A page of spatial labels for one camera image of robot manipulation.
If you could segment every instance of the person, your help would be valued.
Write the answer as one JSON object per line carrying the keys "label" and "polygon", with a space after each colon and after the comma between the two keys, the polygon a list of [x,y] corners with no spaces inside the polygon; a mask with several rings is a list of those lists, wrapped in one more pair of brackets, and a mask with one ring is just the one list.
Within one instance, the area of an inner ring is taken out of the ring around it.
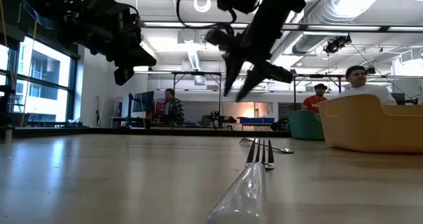
{"label": "person", "polygon": [[316,94],[306,98],[304,100],[301,108],[303,110],[311,110],[314,113],[318,114],[319,113],[319,107],[317,106],[317,103],[327,100],[327,98],[325,98],[323,96],[323,95],[325,95],[325,92],[326,92],[327,89],[328,89],[328,87],[326,87],[326,85],[324,85],[322,83],[316,85],[315,86]]}
{"label": "person", "polygon": [[382,105],[397,105],[397,101],[392,97],[386,87],[380,85],[366,84],[365,69],[361,65],[351,66],[345,74],[346,80],[350,82],[351,88],[340,93],[338,97],[358,94],[372,94],[379,98]]}
{"label": "person", "polygon": [[161,122],[181,126],[184,123],[184,103],[174,97],[174,90],[165,91],[165,102],[161,108]]}

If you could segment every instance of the desk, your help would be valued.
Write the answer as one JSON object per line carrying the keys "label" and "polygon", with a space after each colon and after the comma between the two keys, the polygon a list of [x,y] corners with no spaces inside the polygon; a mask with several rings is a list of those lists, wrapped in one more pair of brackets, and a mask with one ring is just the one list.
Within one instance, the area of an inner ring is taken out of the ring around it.
{"label": "desk", "polygon": [[274,122],[275,118],[246,118],[238,117],[239,123],[244,130],[244,126],[254,126],[254,127],[270,127]]}
{"label": "desk", "polygon": [[244,126],[254,126],[254,127],[270,127],[271,124],[263,124],[263,123],[246,123],[246,124],[240,124],[242,127],[242,130],[244,130]]}
{"label": "desk", "polygon": [[[244,169],[239,140],[87,134],[0,145],[0,223],[205,223]],[[266,173],[269,224],[422,222],[422,155],[272,144],[295,153],[274,153]]]}
{"label": "desk", "polygon": [[151,120],[148,118],[121,118],[121,117],[110,117],[112,122],[125,122],[122,128],[130,128],[135,126],[136,128],[150,128]]}
{"label": "desk", "polygon": [[213,128],[213,127],[209,127],[209,128],[205,128],[205,127],[179,127],[179,126],[155,126],[154,124],[151,124],[150,129],[152,130],[192,130],[192,131],[204,131],[204,130],[218,130],[218,131],[223,131],[223,130],[227,130],[230,131],[229,128]]}

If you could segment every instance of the red shirt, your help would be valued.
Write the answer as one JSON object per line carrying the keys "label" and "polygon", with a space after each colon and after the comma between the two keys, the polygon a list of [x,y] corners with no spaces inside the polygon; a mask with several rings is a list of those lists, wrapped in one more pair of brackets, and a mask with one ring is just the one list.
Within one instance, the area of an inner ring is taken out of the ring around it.
{"label": "red shirt", "polygon": [[306,98],[304,100],[303,104],[305,106],[307,106],[307,109],[308,110],[311,110],[314,113],[317,113],[318,114],[319,113],[319,107],[317,106],[317,104],[319,102],[326,101],[326,100],[328,100],[328,99],[325,98],[325,97],[317,98],[315,95],[313,95],[313,96],[310,96],[310,97]]}

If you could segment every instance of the robotic arm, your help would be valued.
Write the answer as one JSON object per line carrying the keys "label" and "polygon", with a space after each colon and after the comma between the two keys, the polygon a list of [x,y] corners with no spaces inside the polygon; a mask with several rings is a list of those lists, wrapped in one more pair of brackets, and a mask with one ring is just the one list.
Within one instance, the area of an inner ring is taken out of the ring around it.
{"label": "robotic arm", "polygon": [[141,46],[139,13],[115,0],[21,0],[22,6],[68,48],[73,43],[115,62],[117,85],[134,75],[134,66],[153,66],[156,60]]}
{"label": "robotic arm", "polygon": [[304,0],[217,0],[217,7],[223,11],[236,9],[243,13],[258,10],[247,29],[234,35],[233,30],[224,33],[218,28],[208,32],[206,40],[219,45],[226,51],[222,57],[226,62],[226,80],[224,95],[227,96],[245,61],[254,65],[248,71],[244,86],[236,101],[240,101],[264,79],[290,83],[292,74],[283,67],[267,62],[274,42],[281,37],[281,28],[291,11],[300,13],[305,7]]}

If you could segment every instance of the plaid shirt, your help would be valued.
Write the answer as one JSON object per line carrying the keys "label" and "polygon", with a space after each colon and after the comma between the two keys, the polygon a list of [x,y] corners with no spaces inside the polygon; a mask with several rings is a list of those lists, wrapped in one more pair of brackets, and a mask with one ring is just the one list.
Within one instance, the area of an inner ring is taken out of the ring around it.
{"label": "plaid shirt", "polygon": [[169,115],[174,114],[176,116],[176,121],[174,122],[178,125],[182,125],[184,123],[184,116],[185,116],[184,103],[177,98],[174,100],[174,106],[171,101],[166,101],[165,103],[163,103],[163,106],[161,107],[162,116],[165,115],[166,104],[168,102],[170,102]]}

